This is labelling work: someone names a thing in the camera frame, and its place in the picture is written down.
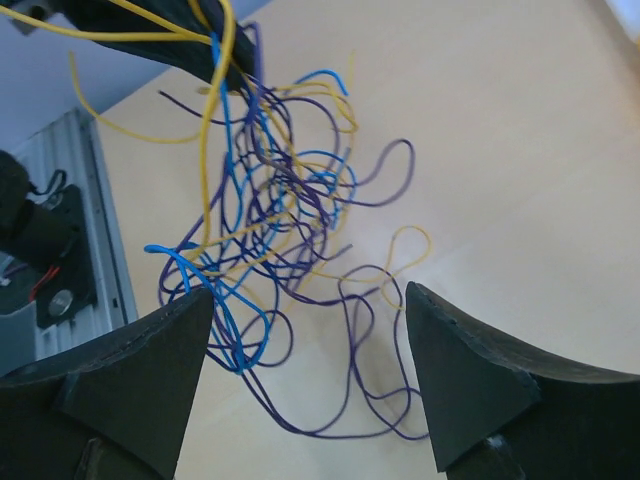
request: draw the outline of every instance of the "tangled wires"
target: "tangled wires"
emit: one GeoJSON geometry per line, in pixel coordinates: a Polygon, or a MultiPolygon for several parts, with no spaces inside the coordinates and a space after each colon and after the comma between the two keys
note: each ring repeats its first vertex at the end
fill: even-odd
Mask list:
{"type": "MultiPolygon", "coordinates": [[[[328,264],[339,263],[351,248],[351,245],[335,247],[351,209],[383,207],[406,191],[415,167],[413,145],[405,139],[391,142],[383,150],[373,170],[359,179],[350,165],[358,124],[341,78],[333,71],[319,70],[288,86],[267,87],[264,84],[260,30],[257,24],[245,28],[253,35],[256,45],[255,75],[245,76],[239,91],[247,106],[246,111],[240,118],[231,118],[225,76],[231,62],[235,22],[228,0],[220,2],[225,13],[222,39],[215,34],[203,38],[202,35],[173,25],[126,0],[112,1],[168,30],[154,35],[174,35],[180,37],[181,41],[198,41],[211,45],[216,67],[202,114],[188,109],[169,94],[160,92],[176,105],[200,116],[200,131],[184,138],[157,139],[125,130],[93,111],[80,92],[75,64],[71,59],[72,78],[80,101],[99,121],[145,141],[199,142],[202,216],[177,246],[170,248],[148,245],[145,248],[149,253],[169,256],[159,279],[160,303],[171,302],[195,288],[207,288],[211,291],[214,316],[207,356],[221,368],[239,375],[265,411],[287,431],[326,439],[366,438],[389,432],[395,432],[409,440],[425,438],[428,434],[409,435],[399,427],[409,413],[413,396],[419,395],[419,392],[410,386],[400,355],[398,330],[403,302],[395,277],[429,255],[429,235],[417,226],[403,227],[393,235],[384,266],[363,265],[339,276],[324,271],[328,264]],[[223,119],[212,119],[219,104],[222,105],[223,119]],[[326,117],[333,132],[333,146],[330,150],[296,148],[295,122],[290,108],[292,105],[315,108],[326,117]],[[209,192],[207,172],[207,133],[211,124],[223,127],[226,133],[221,180],[213,195],[209,192]],[[396,149],[405,150],[408,158],[401,187],[388,198],[376,202],[359,200],[358,188],[377,178],[387,158],[396,149]],[[212,238],[214,219],[218,238],[212,238]],[[392,270],[394,243],[407,230],[417,231],[424,236],[424,252],[407,265],[392,270]],[[363,274],[371,276],[362,279],[363,274]],[[335,297],[314,298],[305,293],[306,285],[315,277],[334,282],[337,292],[335,297]],[[248,285],[250,279],[268,282],[273,291],[268,302],[252,291],[248,285]],[[366,285],[366,290],[358,294],[349,292],[347,284],[353,282],[366,285]],[[389,296],[387,289],[392,290],[396,300],[389,296]],[[360,352],[371,337],[375,325],[372,298],[376,294],[381,294],[395,311],[393,348],[400,378],[399,386],[385,393],[375,392],[367,385],[360,366],[360,352]],[[341,308],[348,338],[346,385],[341,406],[323,426],[314,429],[296,427],[285,419],[258,377],[259,368],[278,367],[287,362],[292,354],[295,320],[289,318],[289,310],[294,302],[341,308]],[[240,310],[251,312],[248,321],[242,326],[237,322],[237,312],[240,310]],[[288,346],[282,358],[266,361],[264,354],[277,322],[286,327],[288,346]],[[343,417],[355,391],[362,394],[379,420],[380,428],[353,435],[332,433],[331,428],[343,417]],[[379,404],[395,397],[404,400],[403,408],[391,418],[382,412],[379,404]]],[[[197,2],[189,1],[189,5],[196,18],[205,23],[206,19],[199,12],[197,2]]],[[[85,38],[92,38],[87,32],[80,33],[85,38]]]]}

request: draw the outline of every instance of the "wooden table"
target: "wooden table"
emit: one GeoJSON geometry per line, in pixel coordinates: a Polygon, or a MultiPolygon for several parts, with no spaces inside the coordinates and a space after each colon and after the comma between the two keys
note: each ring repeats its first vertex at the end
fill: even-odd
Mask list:
{"type": "MultiPolygon", "coordinates": [[[[430,259],[400,277],[433,288],[472,315],[541,348],[603,367],[640,372],[640,53],[603,0],[276,0],[255,16],[267,83],[317,68],[345,73],[356,52],[352,103],[361,131],[353,165],[368,172],[392,139],[414,142],[412,188],[381,210],[353,209],[348,262],[383,263],[393,231],[425,227],[430,259]]],[[[149,135],[193,133],[198,120],[162,100],[162,88],[194,108],[197,80],[171,70],[107,113],[149,135]]],[[[302,144],[326,139],[295,112],[302,144]]],[[[212,133],[212,165],[224,149],[212,133]]],[[[147,243],[175,245],[200,213],[195,144],[159,146],[100,127],[109,180],[140,314],[157,307],[164,258],[147,243]]],[[[380,198],[401,181],[398,153],[380,198]]],[[[212,175],[211,184],[216,182],[212,175]]],[[[394,265],[422,248],[402,241],[394,265]]],[[[334,292],[331,281],[314,293],[334,292]]],[[[368,354],[381,388],[397,385],[391,311],[368,354]]],[[[297,306],[292,360],[262,374],[284,414],[322,424],[341,398],[342,318],[297,306]]],[[[275,347],[283,341],[274,333],[275,347]]],[[[403,350],[408,358],[406,339],[403,350]]],[[[424,428],[417,407],[410,428],[424,428]]],[[[343,431],[375,428],[355,402],[343,431]]],[[[444,478],[430,445],[393,436],[325,442],[282,431],[234,375],[205,361],[177,478],[444,478]]]]}

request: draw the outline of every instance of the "yellow wire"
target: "yellow wire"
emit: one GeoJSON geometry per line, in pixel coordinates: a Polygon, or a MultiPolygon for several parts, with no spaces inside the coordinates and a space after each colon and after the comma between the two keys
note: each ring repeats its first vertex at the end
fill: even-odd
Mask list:
{"type": "MultiPolygon", "coordinates": [[[[204,112],[202,113],[202,124],[200,127],[200,183],[202,191],[202,208],[203,212],[203,227],[201,245],[206,245],[209,242],[209,236],[211,234],[211,212],[209,211],[209,178],[207,174],[207,134],[209,132],[209,120],[213,116],[215,108],[219,101],[218,90],[222,81],[227,75],[229,69],[229,63],[231,60],[231,51],[233,49],[233,42],[235,38],[236,24],[233,17],[233,9],[229,0],[220,0],[222,10],[224,12],[224,33],[222,34],[222,42],[220,45],[220,59],[218,65],[216,65],[213,78],[211,79],[211,90],[207,96],[205,102],[204,112]]],[[[190,260],[194,260],[204,252],[204,247],[198,247],[191,253],[190,260]]]]}
{"type": "Polygon", "coordinates": [[[202,25],[207,27],[207,29],[211,30],[211,25],[209,25],[209,22],[207,21],[207,17],[205,17],[204,13],[202,13],[202,9],[200,8],[200,4],[198,3],[198,0],[187,0],[187,3],[191,8],[191,12],[193,13],[193,16],[196,17],[196,19],[202,25]]]}
{"type": "Polygon", "coordinates": [[[73,54],[73,52],[69,52],[69,66],[71,67],[71,80],[73,82],[73,89],[76,92],[76,96],[78,97],[78,100],[80,101],[80,104],[84,107],[84,109],[87,112],[89,112],[91,114],[91,116],[93,116],[93,118],[95,118],[99,122],[102,122],[105,125],[113,128],[115,131],[123,133],[125,135],[130,136],[130,137],[136,138],[138,140],[143,140],[145,142],[161,143],[161,144],[189,143],[189,142],[195,140],[196,138],[198,138],[198,136],[200,135],[200,133],[196,133],[195,135],[191,135],[189,137],[184,137],[184,138],[148,137],[146,135],[141,135],[139,133],[132,132],[131,130],[127,130],[126,128],[121,127],[120,125],[117,125],[117,124],[113,123],[111,120],[107,120],[102,115],[100,115],[98,112],[96,112],[91,105],[89,105],[89,102],[87,102],[87,99],[85,98],[84,94],[82,93],[82,89],[80,88],[80,82],[78,80],[78,69],[76,67],[75,55],[73,54]]]}
{"type": "MultiPolygon", "coordinates": [[[[53,33],[59,33],[59,34],[63,34],[63,35],[67,35],[70,37],[75,37],[75,38],[83,38],[83,39],[88,39],[88,40],[93,40],[93,41],[98,41],[98,42],[149,42],[149,41],[156,41],[156,42],[176,42],[176,41],[195,41],[195,42],[200,42],[200,43],[204,43],[207,45],[211,44],[211,38],[206,36],[206,35],[202,35],[202,34],[198,34],[195,32],[192,32],[188,29],[185,29],[183,27],[180,27],[152,12],[149,12],[137,5],[134,5],[130,2],[128,2],[127,0],[111,0],[114,4],[119,5],[122,8],[125,8],[126,10],[129,10],[137,15],[140,15],[143,18],[146,18],[148,20],[150,20],[151,22],[160,25],[164,28],[166,28],[168,31],[167,32],[158,32],[158,33],[142,33],[142,32],[126,32],[126,33],[108,33],[108,32],[83,32],[83,31],[77,31],[77,30],[72,30],[72,29],[68,29],[68,28],[63,28],[63,27],[58,27],[55,25],[51,25],[47,22],[43,22],[40,20],[36,20],[34,18],[31,18],[27,15],[23,15],[20,14],[18,12],[14,12],[13,10],[7,8],[7,7],[3,7],[0,6],[0,13],[4,14],[4,15],[8,15],[16,20],[22,21],[24,23],[27,23],[29,25],[32,25],[36,28],[41,28],[43,30],[48,30],[50,32],[53,33]]],[[[189,6],[191,7],[191,10],[193,11],[194,16],[203,24],[205,25],[207,28],[210,28],[206,17],[204,16],[204,14],[202,13],[200,6],[197,3],[197,0],[187,0],[189,3],[189,6]]],[[[278,218],[282,218],[282,216],[286,215],[286,213],[284,214],[280,214],[280,215],[275,215],[273,217],[270,217],[268,219],[265,219],[263,221],[263,223],[261,224],[257,224],[257,225],[252,225],[250,227],[247,227],[245,229],[242,230],[238,230],[236,232],[234,232],[231,235],[227,235],[226,237],[222,237],[220,239],[216,239],[212,242],[209,242],[209,235],[210,235],[210,230],[211,230],[211,218],[210,218],[210,210],[208,208],[208,202],[209,202],[209,189],[208,189],[208,175],[207,175],[207,169],[206,169],[206,157],[207,157],[207,134],[208,134],[208,128],[209,128],[209,120],[211,119],[211,117],[213,116],[213,113],[215,111],[216,106],[219,103],[219,94],[218,94],[218,90],[220,88],[220,84],[222,83],[223,78],[226,76],[226,73],[228,71],[229,68],[229,64],[232,61],[231,58],[231,51],[233,49],[233,40],[234,40],[234,36],[235,36],[235,19],[234,19],[234,15],[233,15],[233,10],[231,5],[229,4],[229,0],[220,0],[220,3],[222,5],[223,8],[223,12],[224,12],[224,25],[225,25],[225,29],[224,29],[224,33],[223,33],[223,38],[221,41],[221,45],[220,45],[220,59],[218,62],[218,65],[216,65],[216,70],[215,73],[213,75],[213,78],[211,80],[211,85],[209,87],[209,90],[207,92],[207,100],[205,103],[205,109],[204,109],[204,113],[203,113],[203,117],[202,117],[202,125],[201,125],[201,129],[200,132],[196,135],[190,136],[190,137],[186,137],[186,138],[181,138],[181,139],[161,139],[161,138],[154,138],[154,137],[147,137],[144,135],[140,135],[134,132],[131,132],[123,127],[120,127],[119,125],[114,124],[113,122],[110,122],[109,120],[101,117],[86,101],[86,98],[84,97],[84,95],[82,94],[82,91],[80,89],[80,85],[79,85],[79,81],[78,81],[78,75],[77,75],[77,67],[75,64],[75,59],[72,53],[70,53],[69,56],[69,61],[70,61],[70,65],[71,65],[71,73],[72,73],[72,80],[73,80],[73,85],[74,85],[74,89],[76,90],[76,94],[78,95],[78,99],[80,100],[80,102],[82,103],[83,107],[91,114],[93,115],[97,120],[105,123],[106,125],[110,126],[111,128],[114,128],[117,131],[120,131],[126,135],[132,136],[134,138],[138,138],[144,141],[149,141],[149,142],[154,142],[154,143],[164,143],[164,144],[175,144],[175,143],[186,143],[189,141],[192,141],[196,138],[200,138],[200,146],[199,146],[199,150],[200,150],[200,176],[201,176],[201,190],[202,190],[202,197],[203,197],[203,210],[204,210],[204,232],[203,232],[203,241],[201,246],[199,246],[195,251],[191,252],[191,256],[192,259],[199,256],[206,247],[208,246],[212,246],[215,245],[217,243],[223,242],[225,240],[228,240],[229,238],[233,238],[236,236],[240,236],[240,235],[244,235],[246,233],[248,233],[249,231],[255,230],[257,228],[261,228],[262,226],[264,226],[264,223],[267,222],[271,222],[274,221],[278,218]]],[[[348,88],[350,89],[352,84],[353,84],[353,63],[354,63],[354,52],[351,53],[350,56],[350,70],[349,70],[349,75],[347,77],[347,85],[349,86],[348,88]]],[[[351,134],[350,137],[350,144],[353,143],[354,137],[353,134],[355,134],[355,132],[358,129],[358,124],[355,121],[355,117],[353,115],[353,110],[351,108],[350,103],[347,101],[346,98],[344,98],[344,96],[338,94],[329,84],[324,83],[324,82],[305,82],[302,84],[296,84],[296,85],[289,85],[289,86],[284,86],[284,87],[279,87],[278,89],[276,89],[275,91],[280,91],[280,92],[290,92],[293,90],[301,90],[303,88],[308,88],[308,87],[312,87],[312,86],[319,86],[319,87],[324,87],[326,89],[326,91],[311,91],[311,92],[303,92],[306,96],[310,96],[310,95],[328,95],[331,96],[333,98],[333,101],[340,113],[340,116],[344,117],[347,122],[349,122],[351,124],[351,128],[350,129],[340,129],[340,131],[342,133],[347,133],[347,134],[351,134]]],[[[273,124],[276,126],[276,129],[278,130],[278,133],[280,134],[280,136],[282,137],[282,139],[287,143],[287,147],[290,149],[290,152],[292,154],[293,160],[294,160],[294,165],[295,168],[297,170],[297,172],[300,174],[301,173],[301,169],[305,166],[307,167],[312,167],[312,166],[317,166],[319,168],[324,168],[326,170],[326,166],[323,166],[321,164],[318,163],[313,163],[313,162],[301,162],[300,159],[297,157],[296,153],[295,153],[295,149],[293,148],[293,145],[291,144],[291,142],[289,141],[286,132],[284,130],[284,128],[282,127],[282,125],[280,124],[280,122],[275,118],[275,116],[272,114],[271,108],[270,106],[266,103],[263,102],[263,105],[261,105],[263,110],[265,111],[265,113],[267,114],[267,116],[269,117],[269,119],[273,122],[273,124]]],[[[266,138],[265,138],[265,133],[264,132],[260,132],[261,133],[261,142],[263,142],[263,145],[266,147],[267,143],[266,143],[266,138]]],[[[342,178],[342,175],[344,174],[344,169],[342,170],[341,174],[340,174],[340,179],[342,178]]],[[[293,204],[295,203],[295,197],[291,198],[291,202],[288,205],[288,210],[290,210],[293,206],[293,204]]],[[[343,215],[342,218],[340,220],[339,226],[336,229],[335,232],[332,232],[332,234],[330,234],[330,237],[334,237],[336,236],[340,230],[342,230],[342,228],[344,227],[344,225],[346,224],[346,219],[348,217],[348,213],[349,213],[349,208],[348,206],[346,206],[343,209],[343,215]]],[[[396,270],[395,272],[387,275],[386,273],[382,273],[377,275],[375,278],[370,278],[370,279],[353,279],[353,278],[349,278],[349,277],[339,277],[339,276],[335,276],[335,275],[328,275],[328,274],[324,274],[322,273],[322,269],[324,268],[324,266],[326,265],[326,261],[318,268],[311,270],[311,275],[314,276],[319,276],[319,277],[324,277],[324,278],[331,278],[331,279],[336,279],[336,280],[342,280],[342,281],[350,281],[350,282],[357,282],[357,283],[376,283],[379,282],[380,280],[382,280],[384,278],[384,276],[390,276],[390,278],[395,278],[396,275],[398,275],[399,273],[401,273],[402,271],[406,270],[407,268],[410,268],[414,265],[417,265],[418,263],[422,262],[424,259],[426,259],[429,254],[431,253],[432,250],[432,240],[431,237],[429,236],[429,234],[423,230],[421,227],[415,226],[415,225],[409,225],[409,226],[405,226],[400,228],[399,230],[397,230],[392,238],[391,244],[389,245],[389,252],[388,252],[388,256],[387,256],[387,261],[385,263],[385,267],[384,270],[389,271],[389,267],[393,261],[393,252],[394,252],[394,245],[395,245],[395,241],[398,237],[398,235],[400,233],[402,233],[403,231],[407,230],[407,229],[415,229],[417,231],[419,231],[420,233],[422,233],[425,237],[425,239],[427,240],[427,248],[425,250],[425,252],[420,255],[417,259],[413,260],[412,262],[407,263],[406,265],[402,266],[400,269],[396,270]]],[[[229,269],[228,272],[225,272],[224,274],[220,273],[217,276],[220,275],[226,275],[227,273],[231,272],[231,271],[235,271],[235,270],[239,270],[239,269],[246,269],[249,268],[253,265],[256,265],[262,261],[264,261],[265,259],[275,255],[277,252],[279,252],[282,248],[285,248],[285,246],[288,244],[292,234],[293,234],[294,230],[290,230],[290,232],[287,234],[287,237],[285,238],[285,241],[279,245],[276,248],[271,249],[269,252],[267,252],[265,255],[263,255],[261,258],[258,258],[252,262],[249,262],[247,264],[244,265],[237,265],[236,267],[229,269]]],[[[301,287],[303,287],[306,283],[308,283],[309,279],[311,277],[307,277],[307,279],[305,279],[305,282],[301,285],[301,287]]],[[[401,307],[397,304],[393,304],[393,302],[388,298],[388,296],[386,295],[386,292],[384,290],[385,285],[382,286],[381,288],[381,293],[383,295],[383,297],[385,298],[385,300],[387,301],[387,303],[389,303],[391,306],[400,309],[401,307]]],[[[254,300],[257,300],[259,297],[257,297],[257,295],[255,295],[255,293],[250,292],[246,287],[245,290],[247,290],[250,294],[250,296],[253,297],[254,300]]]]}
{"type": "Polygon", "coordinates": [[[85,40],[93,40],[94,42],[190,42],[192,39],[185,38],[184,35],[172,32],[158,33],[109,33],[109,32],[84,32],[80,30],[72,30],[70,28],[58,27],[50,23],[36,20],[28,15],[14,12],[10,8],[0,6],[0,13],[7,15],[23,23],[36,28],[41,28],[53,33],[59,33],[68,37],[82,38],[85,40]]]}

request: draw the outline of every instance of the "blue wire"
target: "blue wire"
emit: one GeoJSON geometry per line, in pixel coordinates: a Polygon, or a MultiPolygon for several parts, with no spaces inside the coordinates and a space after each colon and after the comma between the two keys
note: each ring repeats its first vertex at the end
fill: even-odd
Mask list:
{"type": "Polygon", "coordinates": [[[333,77],[333,79],[338,84],[338,87],[340,87],[340,91],[342,92],[342,94],[347,96],[347,97],[349,96],[349,92],[347,91],[347,87],[342,82],[342,79],[340,78],[340,75],[338,75],[333,70],[328,70],[328,69],[316,70],[315,72],[311,72],[311,73],[306,74],[304,77],[299,78],[298,80],[296,80],[293,83],[295,83],[295,84],[303,83],[303,82],[306,82],[307,80],[312,79],[313,77],[318,77],[320,75],[329,75],[330,77],[333,77]]]}
{"type": "MultiPolygon", "coordinates": [[[[217,289],[211,284],[211,282],[209,281],[209,279],[195,266],[193,265],[191,262],[189,262],[186,258],[184,258],[182,255],[180,255],[179,253],[175,252],[172,249],[163,247],[161,245],[147,245],[144,248],[144,251],[147,253],[165,253],[167,255],[170,255],[171,257],[173,257],[173,259],[176,261],[176,264],[178,265],[178,268],[180,269],[180,273],[182,274],[182,279],[185,285],[185,292],[189,293],[191,291],[191,286],[189,285],[189,276],[186,272],[186,269],[188,268],[189,270],[191,270],[195,276],[198,277],[198,279],[202,282],[202,284],[207,287],[211,293],[213,293],[214,296],[214,304],[216,306],[219,306],[222,311],[223,311],[223,315],[225,317],[225,320],[228,324],[228,326],[230,327],[230,330],[232,330],[232,340],[233,343],[235,344],[235,362],[231,359],[231,357],[229,357],[227,351],[225,349],[222,349],[222,355],[225,357],[225,359],[227,360],[227,366],[229,367],[229,369],[235,373],[238,374],[242,374],[242,372],[244,372],[247,369],[253,368],[259,361],[260,361],[260,357],[262,356],[262,354],[264,353],[266,344],[267,344],[267,340],[269,338],[269,332],[271,330],[271,322],[269,322],[269,319],[267,318],[267,315],[262,311],[262,309],[260,309],[258,306],[254,305],[251,301],[247,300],[246,298],[244,298],[242,295],[239,294],[234,294],[233,296],[236,297],[238,300],[240,300],[242,303],[244,303],[245,305],[247,305],[249,308],[251,308],[252,310],[254,310],[256,313],[258,313],[265,324],[265,334],[264,334],[264,338],[262,340],[262,342],[260,343],[260,346],[258,347],[257,352],[251,357],[251,361],[249,363],[245,363],[245,355],[244,355],[244,346],[242,344],[242,336],[240,335],[240,331],[238,330],[238,327],[236,325],[236,323],[233,321],[233,316],[231,315],[231,311],[229,310],[229,308],[227,307],[226,303],[224,302],[224,299],[220,297],[220,295],[218,295],[218,291],[217,289]]],[[[228,287],[224,282],[219,281],[217,282],[219,285],[222,285],[224,288],[226,289],[230,289],[230,287],[228,287]]],[[[211,333],[216,341],[216,343],[218,345],[223,345],[220,336],[218,335],[218,332],[216,331],[215,328],[211,328],[211,333]]]]}
{"type": "MultiPolygon", "coordinates": [[[[214,66],[218,64],[218,60],[220,59],[220,44],[218,41],[218,37],[215,33],[211,34],[211,52],[213,55],[213,64],[214,66]]],[[[235,165],[233,162],[233,136],[231,132],[231,109],[229,108],[229,99],[227,97],[227,82],[226,80],[222,80],[220,84],[220,97],[222,99],[222,110],[224,112],[224,123],[225,123],[225,132],[227,137],[227,156],[226,156],[226,165],[229,168],[229,174],[231,175],[231,180],[233,181],[233,185],[236,187],[236,193],[238,195],[238,216],[236,218],[236,224],[233,228],[235,231],[240,222],[242,221],[242,213],[243,213],[243,195],[242,189],[238,184],[238,179],[235,174],[235,165]]]]}
{"type": "MultiPolygon", "coordinates": [[[[349,148],[347,148],[347,151],[345,152],[345,155],[349,155],[351,153],[351,150],[349,148]]],[[[326,150],[305,150],[303,152],[300,152],[297,154],[298,157],[304,157],[305,155],[325,155],[327,157],[333,158],[334,160],[337,160],[340,163],[340,166],[338,168],[338,170],[336,171],[336,173],[333,172],[313,172],[312,171],[312,175],[310,177],[307,178],[307,180],[313,180],[314,178],[323,178],[323,177],[334,177],[335,181],[333,182],[333,186],[329,187],[329,193],[333,193],[338,186],[338,182],[340,179],[340,175],[339,173],[342,172],[345,168],[347,169],[347,171],[349,172],[349,174],[351,175],[351,179],[352,179],[352,184],[356,185],[357,184],[357,179],[356,179],[356,174],[353,171],[353,169],[347,165],[346,163],[346,159],[343,157],[340,157],[332,152],[328,152],[326,150]]],[[[349,200],[352,200],[355,196],[355,188],[352,188],[350,193],[349,193],[349,200]]],[[[302,212],[304,215],[308,216],[308,217],[314,217],[315,215],[312,213],[307,212],[301,205],[300,199],[297,198],[296,202],[298,204],[298,210],[300,212],[302,212]]],[[[334,203],[334,212],[331,214],[333,216],[333,223],[331,225],[332,229],[336,228],[337,225],[337,220],[338,220],[338,215],[340,214],[340,212],[342,211],[342,208],[340,206],[337,205],[337,202],[333,202],[334,203]]]]}

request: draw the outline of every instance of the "purple wire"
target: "purple wire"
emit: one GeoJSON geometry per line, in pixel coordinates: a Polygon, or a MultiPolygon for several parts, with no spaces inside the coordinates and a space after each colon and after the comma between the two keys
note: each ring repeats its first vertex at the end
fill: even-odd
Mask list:
{"type": "Polygon", "coordinates": [[[11,277],[11,276],[15,275],[16,273],[19,273],[19,272],[21,272],[21,271],[23,271],[23,270],[26,270],[26,268],[27,268],[28,266],[29,266],[29,265],[27,265],[26,263],[22,263],[22,264],[20,264],[20,265],[16,265],[15,267],[7,268],[7,269],[5,269],[5,271],[3,272],[2,276],[3,276],[4,278],[9,278],[9,277],[11,277]]]}
{"type": "MultiPolygon", "coordinates": [[[[211,210],[213,210],[214,208],[218,208],[221,235],[224,235],[227,232],[231,232],[232,229],[230,225],[233,225],[233,223],[229,223],[225,215],[225,194],[227,192],[227,188],[230,185],[229,182],[231,180],[231,172],[236,171],[237,168],[242,168],[244,170],[245,178],[247,178],[248,181],[246,194],[249,197],[245,204],[246,208],[244,211],[245,226],[251,226],[256,223],[264,223],[264,219],[274,215],[276,213],[275,209],[277,208],[277,205],[279,205],[278,202],[281,195],[281,189],[285,187],[289,189],[290,194],[293,193],[296,195],[297,201],[300,204],[304,205],[305,209],[308,208],[309,210],[315,212],[316,217],[320,219],[320,225],[314,227],[311,223],[303,221],[300,218],[301,214],[299,212],[297,216],[290,215],[279,223],[270,225],[265,224],[264,228],[248,232],[239,238],[233,238],[228,242],[226,247],[223,247],[223,245],[221,244],[219,247],[220,255],[215,260],[215,265],[211,265],[211,267],[216,266],[217,269],[225,271],[229,268],[233,268],[236,265],[240,265],[243,262],[254,261],[255,259],[263,256],[265,253],[271,254],[271,257],[269,259],[265,259],[259,264],[255,265],[255,267],[253,267],[253,271],[257,275],[268,278],[272,281],[272,284],[274,286],[274,307],[270,310],[265,311],[264,313],[270,316],[271,326],[275,325],[276,322],[283,323],[288,331],[289,342],[287,349],[281,358],[271,362],[261,360],[258,362],[257,366],[263,368],[278,367],[290,358],[293,351],[293,323],[278,308],[281,292],[286,294],[289,298],[302,302],[304,304],[318,306],[342,306],[346,333],[349,340],[349,361],[346,369],[345,392],[338,412],[324,425],[311,430],[298,428],[281,415],[281,413],[278,411],[278,409],[270,399],[266,388],[261,383],[255,371],[255,368],[243,372],[242,378],[256,400],[273,418],[273,420],[285,430],[295,434],[323,439],[356,439],[371,438],[393,432],[401,438],[407,440],[420,440],[426,438],[428,437],[428,434],[418,436],[409,435],[399,428],[399,425],[409,413],[412,405],[412,396],[420,395],[418,390],[412,388],[409,385],[409,380],[407,378],[405,367],[400,355],[398,344],[398,327],[401,318],[400,311],[396,312],[393,321],[393,343],[395,358],[400,370],[400,378],[402,380],[401,386],[383,394],[374,394],[367,387],[362,377],[361,367],[359,363],[359,352],[364,342],[372,335],[376,320],[374,309],[368,298],[372,294],[379,292],[380,287],[371,287],[364,293],[360,294],[347,294],[343,289],[344,282],[342,280],[337,280],[336,285],[338,295],[335,298],[324,299],[312,298],[310,296],[303,295],[298,291],[302,281],[310,274],[311,270],[316,268],[319,262],[332,261],[340,257],[349,248],[351,248],[351,245],[343,247],[338,251],[338,253],[333,255],[328,255],[326,253],[328,247],[329,226],[332,223],[331,219],[332,215],[335,215],[335,211],[332,213],[325,210],[322,205],[322,199],[327,198],[330,195],[329,192],[331,191],[331,189],[329,187],[335,188],[335,185],[323,183],[323,180],[319,177],[313,178],[312,176],[309,179],[302,179],[298,177],[298,175],[292,169],[293,159],[291,152],[288,151],[288,148],[285,145],[280,145],[279,142],[276,141],[276,139],[270,140],[270,156],[269,158],[265,156],[262,151],[263,146],[261,145],[259,135],[257,134],[257,129],[262,128],[258,115],[258,107],[260,101],[266,102],[269,105],[271,111],[280,118],[284,128],[286,129],[286,136],[292,144],[293,124],[291,114],[287,108],[288,102],[303,102],[309,104],[310,106],[316,107],[319,111],[327,116],[332,130],[334,131],[334,155],[338,155],[338,152],[340,151],[340,133],[338,130],[336,119],[323,104],[317,102],[314,99],[304,97],[290,97],[281,99],[276,95],[274,90],[264,87],[264,68],[262,65],[260,30],[257,24],[251,24],[248,28],[253,30],[256,42],[256,55],[254,65],[255,78],[252,79],[255,93],[245,95],[245,101],[248,104],[247,113],[244,117],[235,119],[233,121],[234,125],[238,125],[238,130],[234,135],[234,143],[237,150],[236,161],[232,167],[233,170],[227,168],[227,162],[223,162],[224,166],[222,168],[222,179],[220,185],[218,186],[218,189],[211,198],[209,208],[211,210]],[[267,179],[267,183],[265,184],[266,188],[261,189],[260,186],[255,185],[254,179],[252,178],[250,172],[252,172],[253,169],[259,168],[263,165],[272,167],[274,169],[274,172],[271,177],[267,179]],[[277,232],[277,234],[281,234],[290,232],[292,230],[296,231],[297,235],[301,238],[300,242],[293,247],[288,248],[284,252],[276,252],[267,245],[266,239],[271,232],[277,232]],[[234,249],[233,254],[228,253],[231,247],[233,247],[234,249]],[[363,314],[360,313],[362,311],[365,312],[368,320],[362,320],[361,317],[363,316],[363,314]],[[356,388],[359,393],[362,394],[365,402],[367,403],[375,417],[382,424],[381,429],[371,433],[356,435],[334,435],[329,433],[328,430],[331,429],[331,427],[333,427],[344,415],[349,404],[349,400],[356,388]],[[380,411],[376,403],[395,396],[403,396],[403,398],[405,399],[404,407],[399,415],[394,415],[393,419],[389,419],[380,411]]],[[[169,99],[174,104],[189,112],[190,114],[202,118],[201,114],[182,104],[171,95],[165,92],[159,93],[160,95],[169,99]]],[[[211,121],[217,125],[225,125],[224,122],[218,120],[211,121]]],[[[396,147],[402,144],[404,144],[408,148],[409,161],[404,182],[394,194],[392,194],[385,200],[377,202],[362,202],[355,199],[344,198],[336,198],[334,199],[334,201],[343,204],[359,205],[364,207],[379,207],[387,205],[399,198],[408,188],[415,169],[415,151],[413,145],[406,139],[398,139],[391,142],[382,151],[378,160],[376,161],[374,169],[367,175],[365,179],[353,184],[338,184],[339,187],[343,188],[356,188],[371,183],[380,174],[382,167],[386,163],[390,153],[396,147]]],[[[331,168],[331,165],[333,165],[336,161],[334,157],[330,158],[330,166],[328,168],[331,168]]],[[[185,237],[178,244],[178,246],[176,247],[176,251],[182,251],[186,248],[187,244],[191,241],[202,224],[203,216],[200,216],[198,221],[196,221],[193,227],[187,232],[187,235],[185,235],[185,237]]],[[[402,303],[402,293],[397,281],[389,274],[389,272],[386,272],[380,267],[374,265],[363,265],[347,272],[344,276],[353,275],[354,273],[363,269],[373,269],[387,275],[387,282],[393,284],[396,293],[400,298],[400,303],[402,303]]],[[[164,303],[164,294],[175,296],[176,294],[184,293],[184,280],[179,281],[174,288],[170,288],[167,286],[167,281],[169,280],[169,278],[178,273],[179,269],[175,266],[174,260],[169,259],[166,262],[159,278],[158,299],[160,303],[164,303]]],[[[214,278],[211,281],[213,284],[215,284],[216,282],[222,280],[219,278],[214,278]]],[[[225,343],[222,345],[209,344],[207,355],[214,361],[218,362],[223,368],[228,370],[229,367],[226,366],[224,362],[221,362],[220,359],[213,354],[213,352],[227,350],[233,353],[236,350],[236,345],[234,344],[233,336],[225,326],[224,319],[220,316],[219,308],[214,309],[214,317],[212,321],[215,323],[218,331],[222,335],[222,340],[225,343]]],[[[262,325],[260,315],[256,315],[246,324],[246,326],[240,332],[240,337],[245,337],[258,325],[262,325]]],[[[245,355],[246,360],[249,360],[252,357],[252,352],[257,351],[257,349],[260,348],[261,343],[262,342],[252,342],[243,345],[243,355],[245,355]]]]}

